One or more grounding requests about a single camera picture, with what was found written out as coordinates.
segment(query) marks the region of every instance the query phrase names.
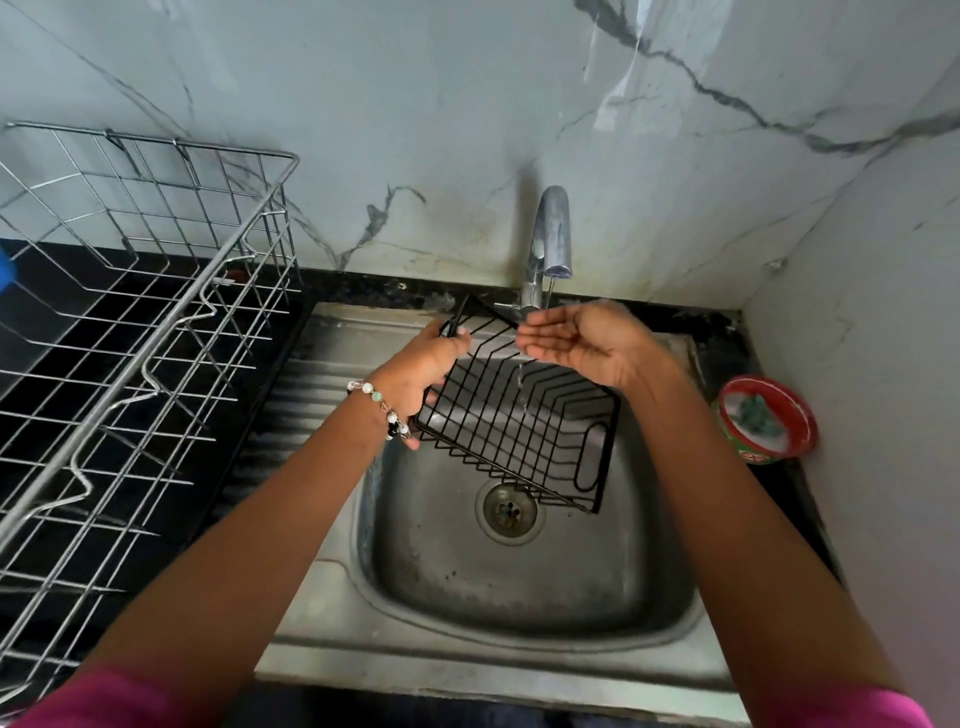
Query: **cupped hand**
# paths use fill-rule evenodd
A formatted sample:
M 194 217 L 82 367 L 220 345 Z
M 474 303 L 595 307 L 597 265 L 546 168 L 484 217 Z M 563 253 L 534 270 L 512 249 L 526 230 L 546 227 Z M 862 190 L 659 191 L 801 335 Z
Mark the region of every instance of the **cupped hand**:
M 443 319 L 427 324 L 403 349 L 367 377 L 402 422 L 420 411 L 423 390 L 431 384 L 443 389 L 444 378 L 453 362 L 469 349 L 470 335 L 465 328 L 459 328 L 454 337 L 446 337 L 440 335 L 443 324 Z M 403 442 L 412 449 L 420 446 L 420 441 L 413 437 Z
M 606 299 L 532 312 L 517 329 L 516 345 L 535 359 L 618 389 L 628 388 L 648 361 L 664 354 L 650 329 Z

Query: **faucet spout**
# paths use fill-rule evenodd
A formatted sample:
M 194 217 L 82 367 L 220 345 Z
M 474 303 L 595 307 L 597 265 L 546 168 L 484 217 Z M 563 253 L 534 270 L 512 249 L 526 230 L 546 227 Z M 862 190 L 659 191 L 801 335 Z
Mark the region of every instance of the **faucet spout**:
M 520 287 L 520 312 L 526 316 L 543 308 L 543 277 L 573 278 L 570 249 L 570 201 L 558 185 L 540 197 L 530 252 Z

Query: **pink sleeve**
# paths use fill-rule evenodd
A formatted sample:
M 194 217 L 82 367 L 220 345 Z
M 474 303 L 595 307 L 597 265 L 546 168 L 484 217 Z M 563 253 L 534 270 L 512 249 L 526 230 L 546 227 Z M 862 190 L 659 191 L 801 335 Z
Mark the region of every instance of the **pink sleeve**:
M 16 728 L 173 728 L 185 725 L 170 696 L 116 670 L 98 670 L 50 693 Z
M 779 728 L 933 728 L 924 709 L 906 695 L 880 688 L 849 688 L 818 700 L 780 703 Z

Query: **bracelet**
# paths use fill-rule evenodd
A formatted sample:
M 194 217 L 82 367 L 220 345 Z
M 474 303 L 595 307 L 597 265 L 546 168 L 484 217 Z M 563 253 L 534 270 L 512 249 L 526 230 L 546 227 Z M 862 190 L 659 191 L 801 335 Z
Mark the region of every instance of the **bracelet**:
M 365 395 L 370 395 L 371 399 L 380 405 L 380 411 L 387 416 L 387 439 L 393 440 L 395 437 L 401 440 L 409 440 L 410 426 L 400 421 L 400 416 L 391 409 L 390 405 L 383 400 L 383 395 L 373 389 L 373 385 L 368 381 L 359 381 L 352 379 L 347 382 L 347 391 L 354 392 L 360 390 Z

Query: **sink drain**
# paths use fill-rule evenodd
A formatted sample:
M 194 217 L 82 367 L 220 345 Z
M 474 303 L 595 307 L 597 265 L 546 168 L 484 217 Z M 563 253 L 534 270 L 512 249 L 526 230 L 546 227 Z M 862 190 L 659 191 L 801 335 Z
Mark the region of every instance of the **sink drain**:
M 546 512 L 515 481 L 488 480 L 476 499 L 480 528 L 498 544 L 523 546 L 543 530 Z

